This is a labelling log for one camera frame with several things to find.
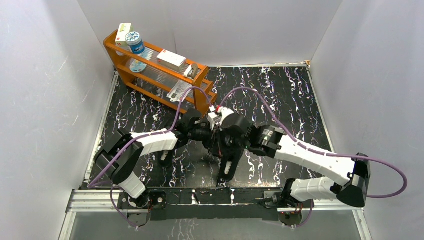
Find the orange wooden shelf rack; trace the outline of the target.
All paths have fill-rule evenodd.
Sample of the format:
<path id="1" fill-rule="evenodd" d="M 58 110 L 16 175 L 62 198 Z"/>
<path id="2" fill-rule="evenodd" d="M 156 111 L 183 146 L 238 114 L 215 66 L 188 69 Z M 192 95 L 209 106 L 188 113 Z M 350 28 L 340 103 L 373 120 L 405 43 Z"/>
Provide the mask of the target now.
<path id="1" fill-rule="evenodd" d="M 214 83 L 207 79 L 209 72 L 208 66 L 187 59 L 182 71 L 176 72 L 157 62 L 157 55 L 163 50 L 161 47 L 145 42 L 144 55 L 137 56 L 128 49 L 116 46 L 116 35 L 117 30 L 104 39 L 103 45 L 115 69 L 127 87 L 172 109 L 176 109 L 179 102 L 171 102 L 167 98 L 167 94 L 178 81 L 185 81 L 192 86 L 201 88 L 207 95 L 204 95 L 198 89 L 190 91 L 181 103 L 181 112 L 183 114 L 187 110 L 195 108 L 205 115 L 209 108 L 208 102 L 213 104 L 216 101 L 217 94 L 212 91 Z M 147 65 L 146 69 L 140 73 L 131 72 L 129 68 L 131 60 L 138 60 L 145 63 Z M 198 65 L 198 73 L 195 79 L 184 77 L 185 70 L 191 64 Z"/>

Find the blue lidded round jar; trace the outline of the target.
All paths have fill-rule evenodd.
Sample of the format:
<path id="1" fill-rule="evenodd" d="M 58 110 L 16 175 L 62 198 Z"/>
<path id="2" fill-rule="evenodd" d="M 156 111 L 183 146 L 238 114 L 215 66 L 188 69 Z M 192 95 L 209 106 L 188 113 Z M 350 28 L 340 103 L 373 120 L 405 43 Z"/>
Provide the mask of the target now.
<path id="1" fill-rule="evenodd" d="M 139 32 L 132 31 L 126 34 L 125 41 L 133 54 L 141 54 L 145 51 L 145 45 Z"/>

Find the clear plastic packet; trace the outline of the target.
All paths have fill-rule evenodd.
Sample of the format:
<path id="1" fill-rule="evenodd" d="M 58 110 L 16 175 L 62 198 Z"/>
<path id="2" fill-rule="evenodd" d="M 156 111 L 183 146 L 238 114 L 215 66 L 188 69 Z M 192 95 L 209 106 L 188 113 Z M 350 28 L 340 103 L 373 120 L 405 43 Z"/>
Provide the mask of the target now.
<path id="1" fill-rule="evenodd" d="M 169 98 L 171 102 L 180 102 L 181 100 L 184 101 L 190 91 L 188 91 L 186 95 L 184 95 L 184 92 L 191 86 L 192 85 L 190 83 L 187 83 L 183 80 L 179 80 L 166 97 Z"/>

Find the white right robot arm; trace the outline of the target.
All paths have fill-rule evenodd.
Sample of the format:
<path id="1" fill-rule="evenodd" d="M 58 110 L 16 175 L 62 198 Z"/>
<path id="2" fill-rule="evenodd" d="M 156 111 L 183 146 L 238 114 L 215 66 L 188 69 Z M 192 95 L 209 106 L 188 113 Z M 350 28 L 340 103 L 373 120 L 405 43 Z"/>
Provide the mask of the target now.
<path id="1" fill-rule="evenodd" d="M 315 199 L 337 199 L 355 208 L 366 204 L 370 164 L 365 155 L 342 158 L 334 153 L 292 139 L 278 127 L 256 127 L 243 116 L 229 112 L 208 118 L 211 129 L 220 137 L 220 148 L 240 148 L 257 156 L 283 160 L 321 174 L 320 178 L 286 181 L 281 193 L 288 207 Z"/>

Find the white rectangular box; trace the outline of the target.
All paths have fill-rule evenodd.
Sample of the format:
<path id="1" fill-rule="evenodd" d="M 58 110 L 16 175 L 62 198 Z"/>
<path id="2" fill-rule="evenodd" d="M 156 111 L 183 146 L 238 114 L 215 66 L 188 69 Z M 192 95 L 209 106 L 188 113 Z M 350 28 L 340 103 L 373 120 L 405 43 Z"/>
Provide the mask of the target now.
<path id="1" fill-rule="evenodd" d="M 156 57 L 157 62 L 175 72 L 181 72 L 186 65 L 187 58 L 169 50 L 162 50 Z"/>

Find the white yellow carton box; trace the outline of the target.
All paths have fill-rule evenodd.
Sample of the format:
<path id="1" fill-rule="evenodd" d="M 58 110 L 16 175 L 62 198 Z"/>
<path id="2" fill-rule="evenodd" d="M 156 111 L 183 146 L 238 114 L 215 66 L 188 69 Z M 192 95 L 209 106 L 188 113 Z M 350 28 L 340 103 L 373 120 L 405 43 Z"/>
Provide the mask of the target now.
<path id="1" fill-rule="evenodd" d="M 117 29 L 116 37 L 115 37 L 115 45 L 118 47 L 127 47 L 126 36 L 128 33 L 133 31 L 132 23 L 125 22 L 121 23 Z"/>

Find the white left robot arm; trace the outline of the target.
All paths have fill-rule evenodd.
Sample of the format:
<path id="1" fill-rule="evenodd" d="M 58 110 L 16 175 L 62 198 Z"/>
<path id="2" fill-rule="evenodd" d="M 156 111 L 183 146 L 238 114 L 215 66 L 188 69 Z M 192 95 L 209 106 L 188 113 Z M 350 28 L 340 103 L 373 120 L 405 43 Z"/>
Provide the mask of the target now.
<path id="1" fill-rule="evenodd" d="M 151 132 L 130 133 L 119 129 L 95 155 L 94 162 L 101 169 L 99 177 L 107 176 L 130 196 L 137 208 L 149 203 L 147 187 L 134 172 L 140 157 L 153 153 L 173 152 L 193 141 L 209 141 L 213 124 L 202 114 L 190 109 L 167 128 Z"/>

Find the black canvas shoe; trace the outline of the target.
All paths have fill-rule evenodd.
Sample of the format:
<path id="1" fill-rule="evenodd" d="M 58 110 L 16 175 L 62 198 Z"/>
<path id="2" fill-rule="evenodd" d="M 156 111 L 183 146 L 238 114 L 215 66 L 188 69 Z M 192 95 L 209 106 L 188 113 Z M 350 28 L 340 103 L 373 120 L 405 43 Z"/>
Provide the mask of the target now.
<path id="1" fill-rule="evenodd" d="M 158 163 L 162 168 L 169 168 L 173 165 L 175 156 L 174 150 L 160 151 L 158 153 Z"/>
<path id="2" fill-rule="evenodd" d="M 234 178 L 244 152 L 245 150 L 241 147 L 220 147 L 218 149 L 220 167 L 217 182 L 219 184 L 229 182 Z"/>

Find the light blue round disc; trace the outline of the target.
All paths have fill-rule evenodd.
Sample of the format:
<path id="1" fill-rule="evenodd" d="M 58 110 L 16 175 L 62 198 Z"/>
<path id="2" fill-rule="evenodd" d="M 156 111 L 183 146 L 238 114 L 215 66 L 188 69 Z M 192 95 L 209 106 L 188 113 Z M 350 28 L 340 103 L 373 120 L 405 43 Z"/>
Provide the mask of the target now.
<path id="1" fill-rule="evenodd" d="M 146 69 L 147 65 L 141 61 L 132 59 L 129 63 L 129 69 L 133 73 L 141 73 Z"/>

